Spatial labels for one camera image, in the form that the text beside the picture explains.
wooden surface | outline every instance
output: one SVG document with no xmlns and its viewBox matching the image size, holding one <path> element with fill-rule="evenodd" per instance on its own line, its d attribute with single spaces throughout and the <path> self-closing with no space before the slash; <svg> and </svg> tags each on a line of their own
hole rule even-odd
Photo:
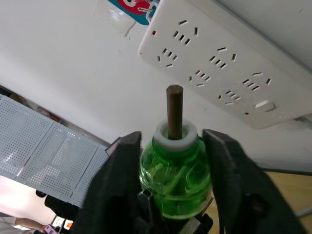
<svg viewBox="0 0 312 234">
<path fill-rule="evenodd" d="M 276 172 L 267 172 L 267 174 L 294 212 L 312 207 L 312 176 Z M 206 213 L 214 220 L 213 228 L 209 234 L 218 234 L 219 221 L 215 201 L 208 207 Z M 312 234 L 312 214 L 301 217 L 300 221 L 307 230 L 307 233 Z"/>
</svg>

brown stick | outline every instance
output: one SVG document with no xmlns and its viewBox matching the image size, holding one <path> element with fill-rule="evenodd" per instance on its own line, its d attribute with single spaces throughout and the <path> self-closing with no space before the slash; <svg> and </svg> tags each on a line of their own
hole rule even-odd
<svg viewBox="0 0 312 234">
<path fill-rule="evenodd" d="M 168 138 L 182 139 L 183 87 L 170 85 L 167 88 Z"/>
</svg>

power strip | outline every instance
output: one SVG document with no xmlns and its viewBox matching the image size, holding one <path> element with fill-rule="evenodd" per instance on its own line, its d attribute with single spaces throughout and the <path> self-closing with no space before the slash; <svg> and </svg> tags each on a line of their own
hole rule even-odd
<svg viewBox="0 0 312 234">
<path fill-rule="evenodd" d="M 312 113 L 312 75 L 211 0 L 161 0 L 141 58 L 256 129 Z"/>
</svg>

socket holes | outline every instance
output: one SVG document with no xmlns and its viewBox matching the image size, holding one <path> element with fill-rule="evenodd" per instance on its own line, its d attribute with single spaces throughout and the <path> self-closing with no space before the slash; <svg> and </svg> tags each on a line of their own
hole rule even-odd
<svg viewBox="0 0 312 234">
<path fill-rule="evenodd" d="M 217 49 L 218 52 L 223 52 L 223 51 L 227 51 L 228 49 L 226 47 L 223 47 L 223 48 L 220 48 L 220 49 Z"/>
<path fill-rule="evenodd" d="M 251 88 L 251 87 L 253 87 L 254 85 L 255 85 L 255 83 L 251 83 L 251 84 L 247 85 L 247 87 L 248 87 L 248 88 Z"/>
<path fill-rule="evenodd" d="M 174 38 L 176 38 L 179 35 L 179 32 L 176 31 L 175 34 L 173 35 Z"/>
<path fill-rule="evenodd" d="M 167 54 L 167 57 L 168 57 L 168 58 L 171 58 L 171 57 L 174 55 L 171 51 L 168 51 L 168 49 L 166 49 L 166 48 L 162 51 L 162 53 L 163 53 L 164 55 Z M 176 59 L 177 59 L 177 55 L 174 55 L 173 58 L 172 58 L 172 60 L 173 60 L 173 61 L 176 61 Z"/>
<path fill-rule="evenodd" d="M 226 94 L 227 96 L 230 96 L 230 98 L 234 99 L 235 101 L 238 101 L 238 100 L 241 99 L 240 96 L 237 96 L 237 94 L 236 94 L 236 93 L 233 93 L 231 90 L 227 91 L 225 94 Z"/>
<path fill-rule="evenodd" d="M 245 80 L 242 84 L 248 84 L 250 82 L 250 80 L 249 79 L 247 79 L 247 80 Z"/>
<path fill-rule="evenodd" d="M 194 28 L 194 36 L 198 37 L 198 28 L 197 27 Z"/>
<path fill-rule="evenodd" d="M 215 60 L 215 56 L 213 56 L 211 59 L 209 59 L 210 62 L 213 62 Z"/>
<path fill-rule="evenodd" d="M 236 54 L 233 54 L 231 61 L 235 62 L 235 60 L 236 60 Z"/>
<path fill-rule="evenodd" d="M 227 64 L 224 63 L 224 64 L 222 64 L 222 65 L 220 66 L 220 69 L 223 69 L 223 68 L 225 68 L 226 66 L 227 66 Z"/>
<path fill-rule="evenodd" d="M 256 86 L 256 87 L 252 88 L 253 91 L 256 91 L 257 89 L 260 89 L 260 87 Z"/>
<path fill-rule="evenodd" d="M 179 41 L 182 41 L 184 38 L 185 38 L 185 36 L 182 35 L 182 36 L 179 38 Z"/>
<path fill-rule="evenodd" d="M 185 45 L 188 45 L 190 42 L 191 42 L 191 39 L 187 39 L 187 40 L 184 42 L 184 44 L 185 44 Z"/>
<path fill-rule="evenodd" d="M 202 71 L 198 70 L 195 72 L 195 75 L 200 77 L 201 79 L 204 79 L 206 82 L 210 80 L 211 77 L 207 76 L 206 73 L 203 73 Z"/>
<path fill-rule="evenodd" d="M 183 20 L 183 21 L 179 22 L 179 26 L 183 26 L 183 25 L 185 25 L 187 23 L 188 23 L 187 20 Z"/>
<path fill-rule="evenodd" d="M 215 62 L 215 66 L 218 66 L 222 61 L 221 60 L 218 60 L 217 62 Z"/>
<path fill-rule="evenodd" d="M 267 79 L 267 82 L 265 82 L 266 85 L 270 85 L 272 79 Z"/>
<path fill-rule="evenodd" d="M 253 73 L 253 77 L 258 77 L 258 76 L 262 76 L 263 73 L 262 72 L 258 72 L 258 73 Z"/>
</svg>

green plastic bottle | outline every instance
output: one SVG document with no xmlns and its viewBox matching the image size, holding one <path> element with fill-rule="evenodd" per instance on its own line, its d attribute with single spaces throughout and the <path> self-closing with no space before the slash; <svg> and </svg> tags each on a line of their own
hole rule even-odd
<svg viewBox="0 0 312 234">
<path fill-rule="evenodd" d="M 210 167 L 204 143 L 190 122 L 183 121 L 181 140 L 168 139 L 160 123 L 140 158 L 140 182 L 165 218 L 187 219 L 202 212 L 211 199 Z"/>
</svg>

